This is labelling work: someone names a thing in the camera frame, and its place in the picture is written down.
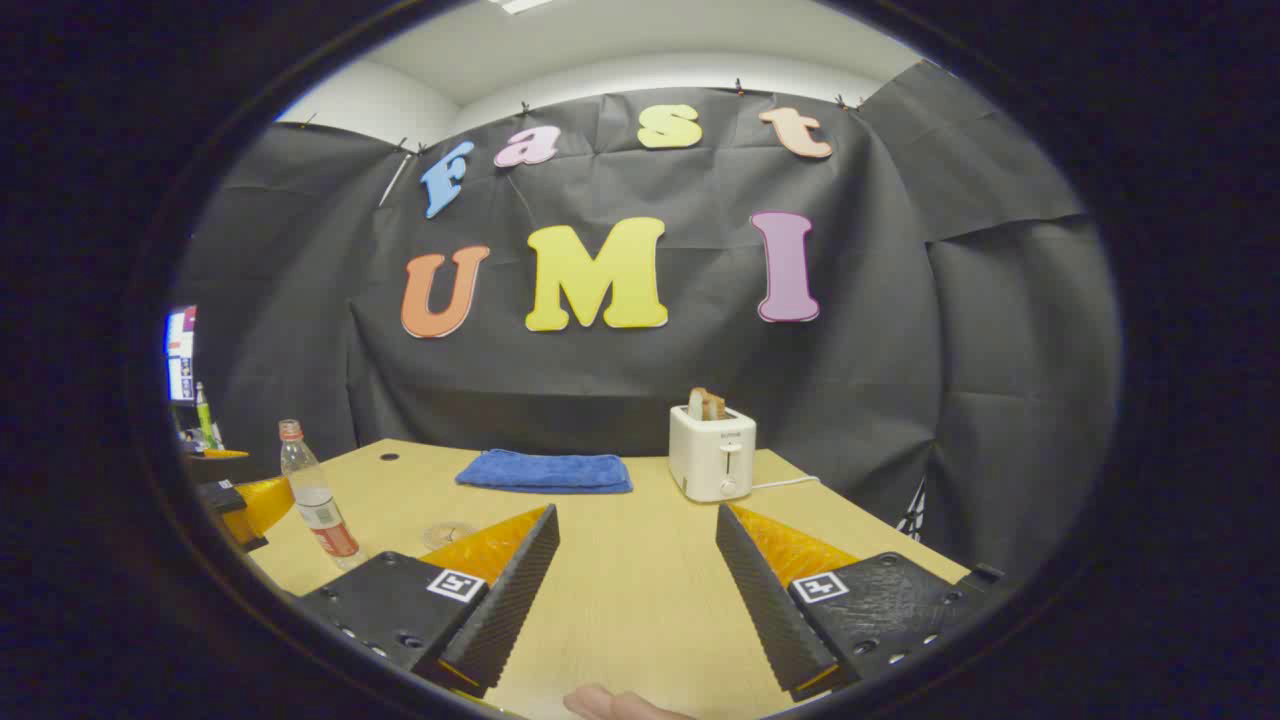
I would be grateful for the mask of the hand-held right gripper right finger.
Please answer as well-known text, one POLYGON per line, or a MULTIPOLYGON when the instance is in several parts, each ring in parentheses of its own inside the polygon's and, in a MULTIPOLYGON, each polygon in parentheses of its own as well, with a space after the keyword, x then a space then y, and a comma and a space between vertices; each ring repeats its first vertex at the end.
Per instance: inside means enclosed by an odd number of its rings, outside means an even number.
POLYGON ((940 647, 1004 573, 947 582, 888 551, 858 559, 740 505, 719 506, 716 544, 780 688, 795 701, 869 684, 940 647))

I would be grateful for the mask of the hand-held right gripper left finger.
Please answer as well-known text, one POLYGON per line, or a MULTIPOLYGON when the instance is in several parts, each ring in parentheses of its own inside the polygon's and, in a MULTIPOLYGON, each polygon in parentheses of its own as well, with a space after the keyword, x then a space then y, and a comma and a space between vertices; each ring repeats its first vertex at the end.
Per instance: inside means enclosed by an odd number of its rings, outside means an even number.
POLYGON ((499 684, 559 542, 548 503, 420 559, 378 553, 298 607, 375 657, 480 700, 499 684))

